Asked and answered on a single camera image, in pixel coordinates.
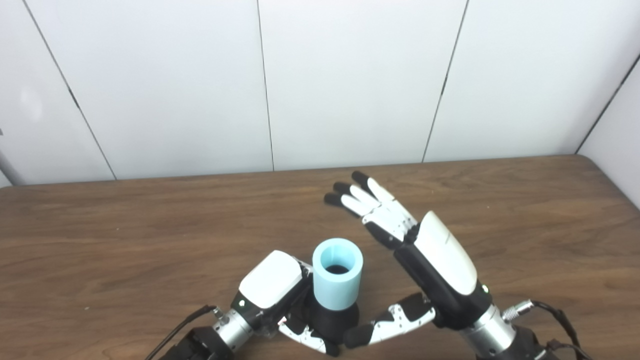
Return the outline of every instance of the wooden table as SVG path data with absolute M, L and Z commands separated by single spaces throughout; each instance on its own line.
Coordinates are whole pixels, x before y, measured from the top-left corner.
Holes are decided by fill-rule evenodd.
M 640 213 L 591 161 L 361 170 L 416 217 L 436 211 L 499 307 L 528 298 L 551 303 L 568 313 L 596 359 L 638 358 Z M 361 319 L 372 318 L 417 287 L 359 221 L 323 204 L 351 171 L 0 190 L 0 359 L 143 359 L 201 305 L 227 309 L 239 281 L 271 250 L 310 262 L 314 247 L 335 236 L 364 254 L 358 303 Z M 519 322 L 545 341 L 568 341 L 544 312 Z M 457 334 L 432 325 L 341 357 L 473 359 Z M 237 358 L 327 359 L 284 336 L 251 339 Z

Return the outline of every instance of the white wall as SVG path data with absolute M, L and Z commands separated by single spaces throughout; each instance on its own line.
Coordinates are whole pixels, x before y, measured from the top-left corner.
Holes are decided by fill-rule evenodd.
M 574 153 L 639 33 L 636 0 L 471 0 L 425 160 Z
M 113 180 L 20 0 L 0 1 L 0 129 L 14 184 Z
M 579 154 L 592 159 L 640 208 L 640 67 L 611 101 Z
M 11 186 L 9 180 L 7 180 L 6 176 L 2 172 L 0 172 L 0 188 L 4 188 L 7 186 Z
M 272 170 L 255 0 L 28 0 L 119 179 Z
M 259 4 L 276 170 L 422 160 L 464 0 Z
M 13 184 L 573 153 L 640 53 L 635 0 L 26 3 Z

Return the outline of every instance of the light blue cylinder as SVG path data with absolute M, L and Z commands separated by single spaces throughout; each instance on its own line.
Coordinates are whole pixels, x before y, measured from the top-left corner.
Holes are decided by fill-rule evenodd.
M 356 244 L 347 239 L 325 240 L 314 251 L 314 295 L 320 305 L 340 311 L 353 305 L 360 290 L 362 253 Z M 344 274 L 333 274 L 327 268 L 344 267 Z

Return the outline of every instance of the robotic hand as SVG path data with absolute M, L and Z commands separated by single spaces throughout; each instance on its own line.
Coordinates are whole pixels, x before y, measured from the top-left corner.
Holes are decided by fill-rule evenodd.
M 465 250 L 432 211 L 418 223 L 373 178 L 358 171 L 352 178 L 360 187 L 335 183 L 336 192 L 326 194 L 324 201 L 361 218 L 371 235 L 394 251 L 428 300 L 421 293 L 411 295 L 371 323 L 351 329 L 344 337 L 348 348 L 383 341 L 433 321 L 437 327 L 457 331 L 478 360 L 557 360 L 552 350 L 565 346 L 573 347 L 578 359 L 589 359 L 562 311 L 527 301 L 501 314 Z M 548 307 L 567 333 L 572 332 L 574 345 L 551 341 L 544 347 L 530 329 L 512 325 L 534 306 Z
M 273 337 L 277 331 L 322 353 L 337 356 L 338 347 L 320 337 L 305 321 L 302 307 L 312 285 L 312 267 L 282 251 L 273 251 L 240 282 L 231 310 L 205 306 L 187 317 L 154 351 L 150 360 L 187 323 L 209 311 L 218 322 L 197 327 L 170 348 L 161 360 L 233 360 L 253 334 Z

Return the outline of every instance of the black fingertip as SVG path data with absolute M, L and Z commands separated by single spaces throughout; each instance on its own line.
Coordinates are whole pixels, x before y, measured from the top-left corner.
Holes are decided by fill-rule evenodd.
M 358 184 L 360 184 L 360 186 L 366 186 L 367 185 L 367 180 L 369 180 L 369 176 L 363 172 L 360 172 L 358 170 L 354 171 L 353 174 L 351 175 L 351 178 Z
M 333 206 L 338 206 L 338 207 L 343 207 L 344 205 L 342 205 L 342 200 L 340 199 L 342 197 L 342 195 L 338 194 L 338 193 L 327 193 L 324 196 L 324 202 L 329 204 L 329 205 L 333 205 Z
M 351 184 L 335 183 L 335 184 L 333 184 L 333 189 L 337 193 L 345 193 L 345 194 L 351 195 Z
M 416 321 L 431 310 L 431 303 L 425 301 L 422 293 L 411 294 L 400 300 L 398 304 L 402 307 L 404 315 L 409 321 Z
M 329 356 L 338 357 L 338 355 L 340 355 L 340 349 L 338 348 L 338 346 L 327 341 L 324 342 L 324 351 Z
M 368 345 L 373 335 L 373 325 L 366 324 L 347 330 L 344 333 L 344 346 L 356 348 Z
M 389 310 L 385 310 L 384 313 L 378 315 L 378 317 L 375 319 L 375 322 L 392 322 L 394 321 L 394 315 L 392 313 L 389 313 Z

